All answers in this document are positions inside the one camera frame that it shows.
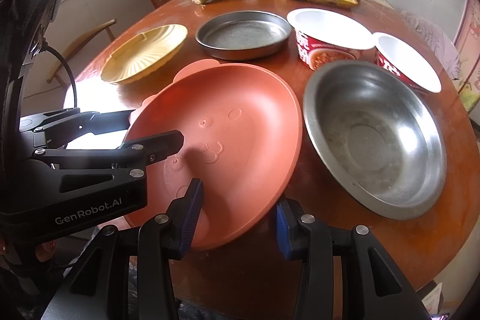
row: table top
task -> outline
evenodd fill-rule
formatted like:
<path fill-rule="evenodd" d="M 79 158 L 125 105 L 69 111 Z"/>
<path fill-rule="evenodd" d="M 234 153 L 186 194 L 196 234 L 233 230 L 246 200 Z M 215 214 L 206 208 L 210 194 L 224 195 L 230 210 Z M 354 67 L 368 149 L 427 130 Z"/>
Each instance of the table top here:
<path fill-rule="evenodd" d="M 361 0 L 358 7 L 349 11 L 301 0 L 214 0 L 203 6 L 191 0 L 172 0 L 127 29 L 83 70 L 77 78 L 79 107 L 82 111 L 100 112 L 139 107 L 143 99 L 171 83 L 184 66 L 209 57 L 196 42 L 195 32 L 212 17 L 237 10 L 262 10 L 286 17 L 288 12 L 301 7 L 335 10 L 372 32 L 392 34 L 413 46 L 440 76 L 442 91 L 428 95 L 425 102 L 442 130 L 447 175 L 439 200 L 423 216 L 408 221 L 391 220 L 356 202 L 323 165 L 305 127 L 298 163 L 285 190 L 288 197 L 301 203 L 306 213 L 330 226 L 345 229 L 357 224 L 368 226 L 413 287 L 419 289 L 455 256 L 477 221 L 480 158 L 469 117 L 447 73 L 426 43 L 388 6 Z M 109 85 L 100 79 L 102 66 L 116 48 L 140 32 L 166 24 L 188 28 L 186 42 L 173 60 L 129 85 Z M 252 63 L 282 77 L 301 103 L 313 72 L 299 59 L 294 36 L 291 34 L 287 48 L 281 52 Z M 373 59 L 373 51 L 365 55 Z M 66 107 L 70 102 L 71 92 L 67 94 Z M 84 148 L 95 148 L 106 137 L 96 136 L 86 141 Z M 232 243 L 207 252 L 188 253 L 181 262 L 172 261 L 175 295 L 237 318 L 291 318 L 300 265 L 283 260 L 274 237 L 271 222 L 265 218 Z M 335 293 L 339 289 L 335 282 Z M 336 298 L 335 307 L 338 306 L 341 303 Z"/>

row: yellow plastic plate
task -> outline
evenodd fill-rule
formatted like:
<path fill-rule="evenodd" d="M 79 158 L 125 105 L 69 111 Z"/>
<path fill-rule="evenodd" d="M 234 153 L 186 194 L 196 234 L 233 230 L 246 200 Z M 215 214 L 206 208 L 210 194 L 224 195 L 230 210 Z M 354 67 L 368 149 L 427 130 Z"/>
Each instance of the yellow plastic plate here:
<path fill-rule="evenodd" d="M 187 32 L 183 25 L 165 25 L 137 34 L 110 55 L 100 77 L 127 84 L 151 74 L 177 54 Z"/>

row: metal bowl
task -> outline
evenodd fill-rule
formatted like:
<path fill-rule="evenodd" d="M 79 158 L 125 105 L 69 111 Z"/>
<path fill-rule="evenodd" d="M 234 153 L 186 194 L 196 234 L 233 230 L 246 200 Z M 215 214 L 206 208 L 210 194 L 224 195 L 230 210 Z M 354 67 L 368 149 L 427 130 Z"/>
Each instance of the metal bowl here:
<path fill-rule="evenodd" d="M 363 61 L 337 61 L 310 78 L 303 114 L 311 141 L 358 202 L 395 220 L 424 214 L 446 176 L 433 115 L 398 78 Z"/>
<path fill-rule="evenodd" d="M 203 24 L 195 38 L 213 57 L 252 60 L 282 49 L 292 32 L 282 17 L 264 11 L 235 11 Z"/>

